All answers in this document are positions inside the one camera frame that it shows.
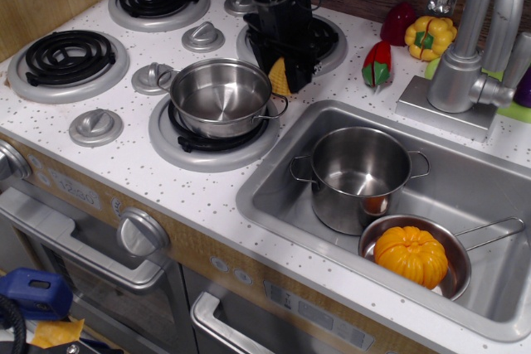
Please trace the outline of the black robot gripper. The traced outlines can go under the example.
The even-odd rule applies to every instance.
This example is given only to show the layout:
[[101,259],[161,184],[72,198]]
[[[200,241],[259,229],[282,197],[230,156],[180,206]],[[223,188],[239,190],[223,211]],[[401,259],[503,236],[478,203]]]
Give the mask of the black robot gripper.
[[313,21],[310,0],[254,0],[257,14],[247,14],[248,37],[259,67],[269,73],[278,58],[285,58],[290,93],[312,81],[317,60],[309,37]]

